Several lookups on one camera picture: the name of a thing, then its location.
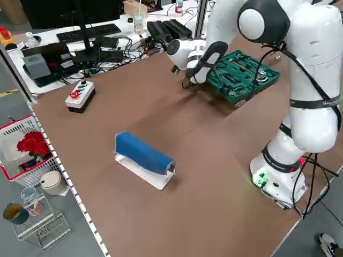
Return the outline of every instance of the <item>table surface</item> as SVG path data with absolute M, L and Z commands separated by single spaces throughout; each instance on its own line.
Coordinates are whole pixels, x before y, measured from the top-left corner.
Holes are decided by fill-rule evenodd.
M 241 36 L 238 48 L 263 54 Z M 265 63 L 283 76 L 236 111 L 207 87 L 183 90 L 165 54 L 91 78 L 97 93 L 84 114 L 65 106 L 74 85 L 40 97 L 35 114 L 112 256 L 269 256 L 278 247 L 299 216 L 263 196 L 249 171 L 289 108 L 286 58 Z M 115 162 L 121 131 L 176 160 L 163 191 Z M 342 147 L 340 134 L 322 165 L 337 171 Z M 304 172 L 309 180 L 311 166 Z M 315 195 L 324 185 L 317 172 Z
M 196 26 L 196 21 L 197 21 L 197 16 L 195 15 L 195 17 L 193 19 L 191 19 L 194 15 L 191 15 L 191 13 L 188 12 L 188 13 L 185 13 L 185 15 L 181 17 L 180 14 L 175 13 L 173 8 L 170 9 L 170 11 L 168 12 L 168 16 L 167 16 L 166 15 L 167 11 L 172 5 L 174 5 L 174 4 L 165 5 L 165 6 L 163 6 L 162 11 L 158 11 L 158 12 L 154 12 L 154 13 L 149 14 L 149 17 L 146 18 L 146 21 L 148 22 L 148 21 L 157 21 L 157 20 L 163 21 L 163 20 L 169 20 L 169 19 L 177 19 L 180 23 L 186 24 L 186 26 L 194 32 L 195 26 Z M 184 2 L 184 10 L 186 10 L 190 7 L 194 7 L 191 9 L 194 14 L 197 13 L 197 6 L 198 6 L 198 4 L 195 0 L 188 0 L 188 1 Z M 113 35 L 107 35 L 108 37 L 125 35 L 125 36 L 131 38 L 133 43 L 136 43 L 140 40 L 140 37 L 139 37 L 139 35 L 134 33 L 133 23 L 128 23 L 129 17 L 130 17 L 129 15 L 123 14 L 120 16 L 119 20 L 101 22 L 101 23 L 97 23 L 97 24 L 92 24 L 92 26 L 94 27 L 94 26 L 100 26 L 100 25 L 104 25 L 104 24 L 114 23 L 115 25 L 118 26 L 118 28 L 120 28 L 120 30 L 122 32 L 117 33 L 117 34 L 113 34 Z M 73 31 L 73 29 L 80 29 L 80 27 L 79 26 L 64 27 L 64 28 L 59 28 L 59 29 L 53 29 L 53 30 L 50 30 L 47 32 L 37 33 L 36 35 L 38 35 L 42 38 L 40 45 L 43 46 L 46 44 L 59 42 L 56 34 L 68 32 L 68 31 Z M 150 36 L 149 32 L 147 30 L 144 30 L 142 37 L 146 38 L 148 36 Z M 24 36 L 24 35 L 23 36 L 16 36 L 16 39 L 22 41 L 22 40 L 26 39 L 26 36 Z M 128 42 L 127 40 L 119 40 L 118 46 L 124 47 L 127 44 L 127 42 Z M 69 43 L 68 47 L 69 47 L 70 52 L 75 52 L 75 51 L 85 49 L 85 45 L 83 43 L 79 43 L 79 42 Z M 57 81 L 57 82 L 51 83 L 45 87 L 38 87 L 36 85 L 36 83 L 25 73 L 25 71 L 23 69 L 24 61 L 22 60 L 23 54 L 21 53 L 21 51 L 10 50 L 9 55 L 10 55 L 14 65 L 18 69 L 20 75 L 24 79 L 24 82 L 26 83 L 26 85 L 27 85 L 27 87 L 31 93 L 43 94 L 43 93 L 49 92 L 51 90 L 55 90 L 57 88 L 65 86 L 65 83 L 63 83 L 61 81 Z M 79 74 L 72 75 L 72 77 L 73 78 L 82 78 L 83 75 L 79 73 Z M 66 79 L 66 80 L 68 82 L 74 82 L 75 81 L 72 79 Z

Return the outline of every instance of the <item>white desk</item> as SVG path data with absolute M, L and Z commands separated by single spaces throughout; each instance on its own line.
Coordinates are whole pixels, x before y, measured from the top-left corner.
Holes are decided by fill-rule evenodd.
M 184 2 L 184 8 L 183 10 L 187 10 L 189 7 L 194 7 L 191 10 L 193 10 L 194 15 L 190 13 L 185 13 L 184 16 L 181 17 L 180 14 L 175 13 L 174 7 L 170 8 L 172 5 L 175 4 L 169 4 L 163 6 L 162 11 L 154 12 L 152 14 L 149 14 L 149 17 L 146 19 L 146 21 L 157 21 L 157 20 L 170 20 L 170 19 L 176 19 L 180 23 L 186 25 L 190 30 L 194 32 L 195 27 L 196 27 L 196 21 L 197 21 L 197 6 L 198 3 L 195 0 L 188 0 Z M 121 15 L 119 20 L 114 20 L 114 21 L 108 21 L 108 22 L 101 22 L 97 24 L 92 24 L 92 26 L 98 26 L 98 25 L 104 25 L 104 24 L 110 24 L 114 23 L 118 28 L 122 31 L 121 33 L 113 34 L 113 36 L 118 36 L 118 35 L 125 35 L 129 38 L 132 39 L 132 43 L 136 43 L 140 40 L 139 35 L 135 34 L 133 30 L 133 23 L 128 23 L 128 16 L 127 14 Z M 79 26 L 74 26 L 74 29 L 80 29 Z M 41 46 L 46 45 L 46 44 L 51 44 L 51 43 L 56 43 L 59 42 L 56 34 L 58 33 L 63 33 L 63 32 L 68 32 L 72 31 L 73 27 L 64 27 L 64 28 L 59 28 L 59 29 L 53 29 L 51 31 L 47 32 L 42 32 L 38 33 L 36 35 L 40 36 L 42 38 L 42 41 L 40 43 Z M 147 30 L 145 30 L 142 34 L 143 38 L 148 37 L 150 34 Z M 119 40 L 118 47 L 124 47 L 127 44 L 127 40 Z M 68 48 L 70 52 L 75 52 L 79 50 L 85 49 L 83 43 L 70 43 L 68 44 Z M 9 51 L 9 55 L 15 64 L 16 68 L 18 69 L 20 75 L 22 76 L 24 82 L 26 83 L 28 89 L 32 94 L 44 94 L 46 92 L 49 92 L 51 90 L 60 88 L 65 86 L 65 83 L 61 81 L 57 81 L 54 83 L 51 83 L 47 86 L 44 87 L 38 87 L 36 83 L 25 73 L 23 69 L 24 61 L 22 60 L 23 54 L 21 53 L 20 50 L 13 50 Z M 81 73 L 74 74 L 72 75 L 73 78 L 82 78 L 83 75 Z M 75 82 L 77 81 L 76 79 L 66 79 L 68 82 Z

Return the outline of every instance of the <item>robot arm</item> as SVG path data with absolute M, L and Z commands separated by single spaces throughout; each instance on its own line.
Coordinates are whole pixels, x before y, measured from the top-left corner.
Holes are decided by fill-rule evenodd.
M 251 42 L 287 44 L 288 53 L 293 53 L 293 60 L 289 60 L 289 115 L 250 164 L 253 183 L 287 208 L 307 189 L 300 169 L 303 154 L 330 150 L 340 117 L 336 111 L 343 51 L 341 14 L 334 6 L 311 2 L 218 0 L 208 22 L 207 41 L 174 40 L 168 47 L 171 61 L 186 70 L 191 82 L 200 84 L 207 80 L 237 32 Z
M 275 0 L 219 0 L 208 21 L 207 40 L 173 40 L 168 56 L 192 83 L 204 83 L 238 32 L 252 42 L 282 41 L 290 24 L 284 9 L 292 10 L 299 1 L 283 0 L 282 7 Z

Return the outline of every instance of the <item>blue mug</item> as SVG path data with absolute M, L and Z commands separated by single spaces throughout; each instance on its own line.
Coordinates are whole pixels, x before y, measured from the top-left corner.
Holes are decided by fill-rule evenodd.
M 18 203 L 9 203 L 4 209 L 2 216 L 5 220 L 16 225 L 21 225 L 29 218 L 28 211 Z

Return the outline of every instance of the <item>yellow tape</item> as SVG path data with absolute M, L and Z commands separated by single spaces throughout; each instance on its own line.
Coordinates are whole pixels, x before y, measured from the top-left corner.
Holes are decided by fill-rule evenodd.
M 0 98 L 1 98 L 1 97 L 4 97 L 4 96 L 11 95 L 11 94 L 14 94 L 14 93 L 17 93 L 17 92 L 19 92 L 19 90 L 17 90 L 17 89 L 12 89 L 12 90 L 10 90 L 10 91 L 0 93 Z

